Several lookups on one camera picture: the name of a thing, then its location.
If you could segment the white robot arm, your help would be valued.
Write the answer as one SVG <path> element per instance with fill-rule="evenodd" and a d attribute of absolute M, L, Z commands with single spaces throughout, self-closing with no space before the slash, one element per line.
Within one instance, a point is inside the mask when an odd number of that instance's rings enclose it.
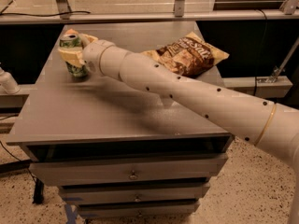
<path fill-rule="evenodd" d="M 177 75 L 150 57 L 85 34 L 60 38 L 62 59 L 177 102 L 289 165 L 296 186 L 288 224 L 299 224 L 299 110 Z"/>

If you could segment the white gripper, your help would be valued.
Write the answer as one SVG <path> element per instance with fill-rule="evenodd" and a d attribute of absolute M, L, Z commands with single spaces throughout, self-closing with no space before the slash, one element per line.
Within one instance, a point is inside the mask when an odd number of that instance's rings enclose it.
<path fill-rule="evenodd" d="M 103 54 L 107 49 L 115 47 L 115 44 L 106 40 L 97 40 L 96 36 L 79 34 L 82 46 L 85 47 L 59 47 L 58 51 L 62 59 L 80 68 L 84 63 L 93 73 L 101 76 L 114 77 L 115 69 L 102 60 Z"/>

